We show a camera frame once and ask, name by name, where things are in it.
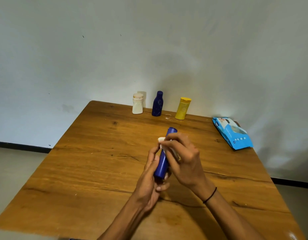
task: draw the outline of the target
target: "floor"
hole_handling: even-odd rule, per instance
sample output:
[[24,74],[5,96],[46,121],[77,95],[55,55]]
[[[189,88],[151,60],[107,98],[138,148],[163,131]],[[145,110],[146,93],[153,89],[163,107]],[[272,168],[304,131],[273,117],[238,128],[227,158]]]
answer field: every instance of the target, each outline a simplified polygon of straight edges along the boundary
[[[0,214],[46,157],[44,153],[0,148]],[[276,185],[308,239],[308,189]],[[0,240],[56,240],[56,238],[0,230]]]

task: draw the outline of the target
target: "blue bottle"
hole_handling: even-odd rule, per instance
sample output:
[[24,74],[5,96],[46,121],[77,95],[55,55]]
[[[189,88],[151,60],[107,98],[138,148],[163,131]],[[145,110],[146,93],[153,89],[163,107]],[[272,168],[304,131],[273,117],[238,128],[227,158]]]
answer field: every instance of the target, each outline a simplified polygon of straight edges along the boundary
[[152,116],[161,116],[163,108],[163,92],[158,91],[153,102]]
[[[177,129],[170,127],[168,128],[166,135],[168,135],[169,133],[176,133],[176,132],[177,132]],[[159,162],[158,162],[157,169],[154,172],[154,176],[159,179],[164,179],[168,166],[169,166],[168,160],[165,156],[165,152],[162,150],[161,155],[159,156]]]

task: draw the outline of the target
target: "bottle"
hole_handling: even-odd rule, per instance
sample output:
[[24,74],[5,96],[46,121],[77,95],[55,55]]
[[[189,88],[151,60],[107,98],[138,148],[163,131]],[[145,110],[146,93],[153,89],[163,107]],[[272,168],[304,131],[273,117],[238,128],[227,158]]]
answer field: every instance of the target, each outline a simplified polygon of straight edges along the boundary
[[178,120],[183,120],[185,119],[185,115],[187,112],[187,109],[189,107],[190,102],[192,101],[192,99],[190,98],[185,98],[185,97],[181,97],[180,98],[180,104],[178,105],[178,109],[175,115],[175,118]]
[[161,116],[163,108],[163,92],[158,91],[153,102],[152,116]]
[[143,94],[141,93],[134,93],[133,94],[133,109],[132,113],[134,114],[141,114],[143,113]]
[[[170,133],[177,133],[177,129],[175,129],[173,127],[168,128],[166,135],[168,135]],[[154,176],[158,177],[160,179],[164,179],[168,166],[169,166],[168,160],[165,156],[164,150],[162,150],[161,154],[159,156],[158,166],[157,166],[157,168],[154,172]]]

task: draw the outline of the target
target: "black wristband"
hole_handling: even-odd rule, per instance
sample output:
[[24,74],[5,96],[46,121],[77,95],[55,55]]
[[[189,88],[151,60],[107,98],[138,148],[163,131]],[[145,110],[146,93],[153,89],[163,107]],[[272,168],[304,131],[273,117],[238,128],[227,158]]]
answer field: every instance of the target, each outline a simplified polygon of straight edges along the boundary
[[214,192],[211,194],[211,196],[208,197],[207,200],[204,200],[204,201],[203,201],[203,204],[206,204],[206,202],[207,202],[210,198],[213,197],[213,195],[215,194],[216,190],[217,190],[217,187],[215,187],[215,190],[214,190]]

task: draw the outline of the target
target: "wood grain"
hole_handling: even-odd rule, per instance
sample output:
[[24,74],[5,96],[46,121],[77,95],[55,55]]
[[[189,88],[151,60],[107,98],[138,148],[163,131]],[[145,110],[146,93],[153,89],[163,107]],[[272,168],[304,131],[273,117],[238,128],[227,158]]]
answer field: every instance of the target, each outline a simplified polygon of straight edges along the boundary
[[[150,109],[91,101],[0,215],[0,229],[97,239],[134,190],[148,150],[169,126],[200,149],[206,176],[266,239],[305,239],[255,151],[233,151],[208,117],[176,120]],[[133,239],[226,239],[220,227],[174,177]]]

